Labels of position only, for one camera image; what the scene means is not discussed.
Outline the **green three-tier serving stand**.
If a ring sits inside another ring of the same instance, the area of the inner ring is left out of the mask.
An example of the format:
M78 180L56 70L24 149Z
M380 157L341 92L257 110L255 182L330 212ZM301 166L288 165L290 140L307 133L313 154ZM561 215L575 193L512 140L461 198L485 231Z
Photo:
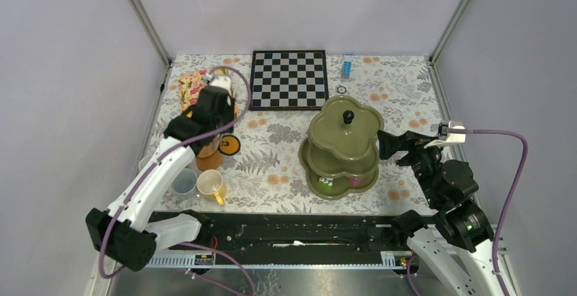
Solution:
M353 97L337 95L326 100L310 121L307 137L299 149L308 188L326 200L371 189L379 176L377 132L383 128L382 115ZM319 186L320 177L333 179L331 191ZM353 188L349 178L363 180Z

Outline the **kiwi purple cake slice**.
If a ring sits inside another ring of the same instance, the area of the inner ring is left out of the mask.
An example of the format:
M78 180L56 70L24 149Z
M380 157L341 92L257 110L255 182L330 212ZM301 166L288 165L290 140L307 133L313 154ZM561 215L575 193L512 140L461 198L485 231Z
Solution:
M349 178L348 182L351 185L351 187L356 188L362 182L362 180L363 180L362 178Z

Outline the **green kiwi cake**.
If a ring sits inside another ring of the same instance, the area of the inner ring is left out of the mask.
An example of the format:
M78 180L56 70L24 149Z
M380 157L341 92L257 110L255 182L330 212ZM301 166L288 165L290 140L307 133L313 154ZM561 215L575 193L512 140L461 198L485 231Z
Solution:
M320 177L318 179L318 184L321 188L325 189L326 191L331 191L333 189L333 179L332 178Z

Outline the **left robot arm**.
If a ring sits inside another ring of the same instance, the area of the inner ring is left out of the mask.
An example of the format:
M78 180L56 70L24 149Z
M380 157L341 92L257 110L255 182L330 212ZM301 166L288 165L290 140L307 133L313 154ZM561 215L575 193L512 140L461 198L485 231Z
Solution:
M144 268L153 254L182 242L205 248L211 231L192 214L181 213L151 222L161 197L178 174L203 147L235 124L235 99L230 87L206 86L197 102L172 119L157 150L134 181L105 210L93 208L86 216L92 243L99 251L99 270L109 257L133 272Z

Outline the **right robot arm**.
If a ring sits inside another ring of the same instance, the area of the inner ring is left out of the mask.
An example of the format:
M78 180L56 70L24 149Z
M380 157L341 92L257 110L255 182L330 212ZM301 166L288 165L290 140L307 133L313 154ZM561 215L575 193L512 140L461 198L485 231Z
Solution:
M506 197L496 228L486 214L473 202L479 189L469 163L442 159L446 146L462 144L467 135L508 135L518 138L523 151ZM423 216L414 210L393 219L391 243L401 250L410 249L413 257L424 261L451 295L515 295L511 278L500 268L498 243L512 195L527 160L527 140L518 133L490 129L466 129L453 122L439 125L436 136L413 131L392 135L377 133L379 152L387 160L397 152L405 156L397 160L401 167L410 167L429 207L436 211L432 221L438 233L451 245L461 259L458 264L439 245Z

